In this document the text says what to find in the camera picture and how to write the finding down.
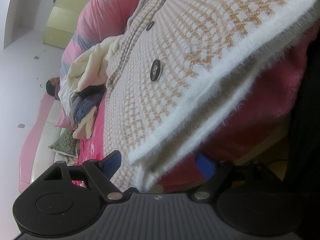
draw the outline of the green floral pillow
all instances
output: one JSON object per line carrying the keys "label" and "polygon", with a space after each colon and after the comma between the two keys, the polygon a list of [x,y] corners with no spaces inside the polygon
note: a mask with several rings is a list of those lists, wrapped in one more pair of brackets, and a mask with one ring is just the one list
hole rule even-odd
{"label": "green floral pillow", "polygon": [[72,137],[73,132],[73,130],[65,130],[59,139],[49,146],[49,149],[56,153],[78,158],[76,152],[77,139]]}

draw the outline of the logo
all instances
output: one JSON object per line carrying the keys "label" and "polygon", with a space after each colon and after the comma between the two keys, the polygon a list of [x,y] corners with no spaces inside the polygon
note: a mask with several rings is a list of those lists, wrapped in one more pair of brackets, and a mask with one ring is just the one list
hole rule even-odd
{"label": "logo", "polygon": [[160,195],[158,195],[158,196],[155,197],[155,199],[156,199],[157,201],[160,201],[161,199],[163,199],[163,197],[161,197]]}

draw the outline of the metal screw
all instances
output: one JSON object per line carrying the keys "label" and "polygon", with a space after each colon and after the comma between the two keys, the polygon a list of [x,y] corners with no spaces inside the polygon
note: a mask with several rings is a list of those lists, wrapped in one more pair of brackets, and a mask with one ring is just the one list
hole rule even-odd
{"label": "metal screw", "polygon": [[200,191],[196,192],[194,196],[197,200],[205,200],[210,197],[210,194],[208,192]]}
{"label": "metal screw", "polygon": [[111,192],[107,195],[107,198],[110,200],[120,200],[123,195],[120,192]]}

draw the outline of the bed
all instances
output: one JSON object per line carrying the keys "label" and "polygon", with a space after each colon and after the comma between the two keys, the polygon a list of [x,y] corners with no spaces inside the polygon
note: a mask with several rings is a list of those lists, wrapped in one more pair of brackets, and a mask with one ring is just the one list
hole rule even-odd
{"label": "bed", "polygon": [[[87,4],[80,15],[75,36],[62,57],[60,80],[66,77],[70,65],[81,53],[109,36],[124,33],[126,21],[134,12],[139,0],[135,0],[134,8],[121,5],[118,1],[117,6],[110,0],[91,0]],[[115,11],[114,8],[120,11],[126,8],[125,14],[122,13],[121,23],[116,24],[116,15],[119,11]],[[254,83],[252,92],[242,102],[241,109],[228,117],[226,120],[228,125],[221,126],[219,131],[210,136],[199,148],[216,159],[243,164],[283,138],[288,132],[290,110],[294,105],[304,73],[306,50],[318,30],[319,23],[305,33],[297,46],[288,50],[281,60],[265,71]],[[61,92],[64,91],[68,101],[72,96],[68,92],[66,82],[62,86]],[[63,97],[60,98],[63,104],[69,104]],[[54,124],[64,128],[72,127],[63,111],[68,109],[68,106],[64,105],[60,111],[60,103],[53,101],[52,98],[44,96],[38,120],[23,147],[20,159],[20,191],[58,159],[55,153],[48,150],[48,145],[53,143],[62,131],[62,128],[55,127]],[[107,107],[103,98],[91,138],[81,140],[77,164],[81,165],[88,159],[100,160],[108,154],[103,148],[104,117]],[[195,165],[195,156],[191,153],[183,163],[165,174],[158,184],[162,186],[163,192],[172,192],[195,186],[202,181],[203,177]]]}

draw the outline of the button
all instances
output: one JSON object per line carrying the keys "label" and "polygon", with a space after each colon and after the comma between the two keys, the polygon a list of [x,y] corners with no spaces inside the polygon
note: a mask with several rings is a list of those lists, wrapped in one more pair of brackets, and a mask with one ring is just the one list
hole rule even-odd
{"label": "button", "polygon": [[146,31],[149,31],[153,27],[154,24],[155,24],[155,21],[152,21],[151,23],[149,23],[149,25],[146,28]]}
{"label": "button", "polygon": [[150,79],[151,81],[156,81],[161,74],[161,62],[159,59],[156,59],[151,67]]}

